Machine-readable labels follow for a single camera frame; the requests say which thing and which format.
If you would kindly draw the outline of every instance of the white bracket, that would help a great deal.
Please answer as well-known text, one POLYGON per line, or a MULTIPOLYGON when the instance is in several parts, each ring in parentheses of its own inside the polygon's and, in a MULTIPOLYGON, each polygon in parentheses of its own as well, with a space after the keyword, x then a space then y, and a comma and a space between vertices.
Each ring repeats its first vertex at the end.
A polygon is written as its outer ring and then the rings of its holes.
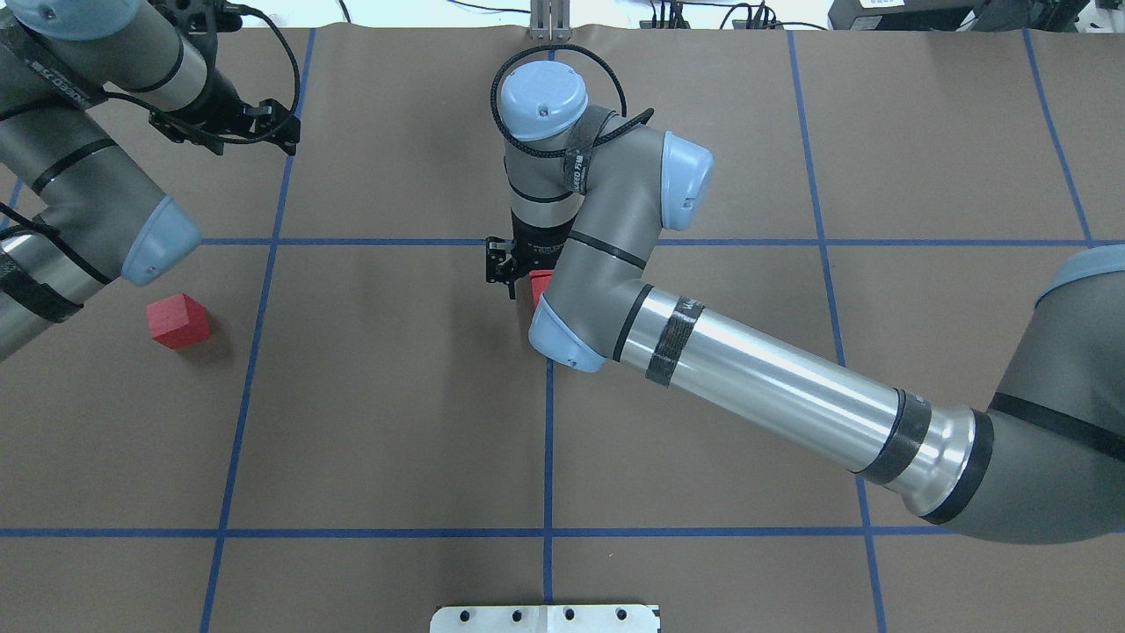
POLYGON ((530 35, 537 43, 570 39, 570 0, 531 0, 530 35))
POLYGON ((660 633, 660 608, 648 605, 446 607, 430 633, 660 633))

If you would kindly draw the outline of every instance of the robotic arm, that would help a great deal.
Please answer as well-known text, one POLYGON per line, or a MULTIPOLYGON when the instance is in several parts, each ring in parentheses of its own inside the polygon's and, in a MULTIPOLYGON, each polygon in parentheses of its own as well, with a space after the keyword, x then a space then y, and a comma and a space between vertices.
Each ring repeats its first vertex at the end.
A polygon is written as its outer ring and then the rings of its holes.
POLYGON ((536 230, 565 234, 529 335, 543 355, 584 372, 608 359, 634 368, 953 532, 1060 543, 1125 525, 1125 245, 1062 266, 988 412, 938 408, 641 279, 660 229, 686 228, 702 201, 705 148, 640 125, 591 153, 624 118, 590 106, 582 78, 554 61, 513 71, 500 111, 514 252, 536 230))
POLYGON ((4 209, 16 224, 0 232, 0 361, 118 275, 145 284, 200 241, 183 210, 83 110, 116 97, 148 109, 174 142, 216 154, 224 143, 261 141, 296 152, 300 121, 291 111, 273 100, 243 102, 214 66, 217 30, 260 11, 153 4, 9 0, 0 10, 0 162, 48 205, 34 219, 4 209), (130 94, 102 91, 107 82, 130 94))

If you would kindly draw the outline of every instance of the red block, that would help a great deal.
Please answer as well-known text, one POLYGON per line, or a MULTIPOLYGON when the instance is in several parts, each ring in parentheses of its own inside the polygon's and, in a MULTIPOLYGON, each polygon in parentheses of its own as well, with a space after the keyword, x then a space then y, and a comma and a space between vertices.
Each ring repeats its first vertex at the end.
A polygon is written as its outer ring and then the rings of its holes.
POLYGON ((554 270, 531 271, 531 307, 539 307, 539 295, 547 289, 547 283, 551 282, 554 270))
POLYGON ((183 292, 151 302, 145 310, 152 341, 169 350, 183 350, 210 336, 207 309, 183 292))

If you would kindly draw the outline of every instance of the white mounting plate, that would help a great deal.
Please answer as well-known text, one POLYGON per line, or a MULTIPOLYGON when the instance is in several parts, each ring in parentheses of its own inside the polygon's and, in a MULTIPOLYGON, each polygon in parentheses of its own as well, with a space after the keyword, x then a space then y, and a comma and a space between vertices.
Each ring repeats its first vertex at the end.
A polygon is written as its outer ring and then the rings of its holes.
POLYGON ((430 633, 660 633, 659 614, 648 605, 446 607, 430 633))

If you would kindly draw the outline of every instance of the light blue cap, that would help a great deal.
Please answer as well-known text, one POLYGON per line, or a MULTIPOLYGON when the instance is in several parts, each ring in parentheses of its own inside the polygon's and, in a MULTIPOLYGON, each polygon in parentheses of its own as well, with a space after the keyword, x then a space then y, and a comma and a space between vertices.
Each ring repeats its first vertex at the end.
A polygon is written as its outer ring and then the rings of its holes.
POLYGON ((536 314, 531 318, 528 340, 531 341, 531 347, 543 356, 579 372, 593 374, 605 364, 604 358, 591 350, 559 319, 546 296, 539 297, 539 307, 536 307, 536 314))
POLYGON ((142 0, 8 0, 16 19, 36 33, 86 42, 122 30, 137 15, 142 0))
POLYGON ((683 230, 692 225, 703 204, 714 156, 706 147, 664 133, 664 161, 660 163, 660 223, 665 228, 683 230))
POLYGON ((164 196, 129 247, 122 277, 138 286, 147 284, 196 250, 201 238, 195 221, 171 196, 164 196))
POLYGON ((501 89, 504 124, 520 141, 540 141, 570 127, 590 97, 582 75, 564 63, 539 61, 512 71, 501 89))
POLYGON ((1080 252, 1059 266, 1059 271, 1047 283, 1047 289, 1043 290, 1035 302, 1038 305, 1047 292, 1071 281, 1123 270, 1125 270, 1125 244, 1098 246, 1080 252))

